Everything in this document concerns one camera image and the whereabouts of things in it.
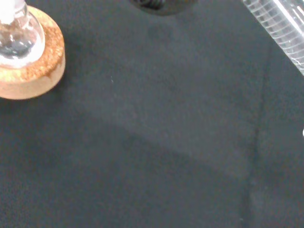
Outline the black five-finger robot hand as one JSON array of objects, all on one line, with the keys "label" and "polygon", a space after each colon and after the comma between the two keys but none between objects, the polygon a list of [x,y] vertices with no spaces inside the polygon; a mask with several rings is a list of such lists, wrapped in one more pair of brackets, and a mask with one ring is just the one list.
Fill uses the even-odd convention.
[{"label": "black five-finger robot hand", "polygon": [[129,2],[148,14],[170,16],[189,9],[198,3],[198,0],[129,0]]}]

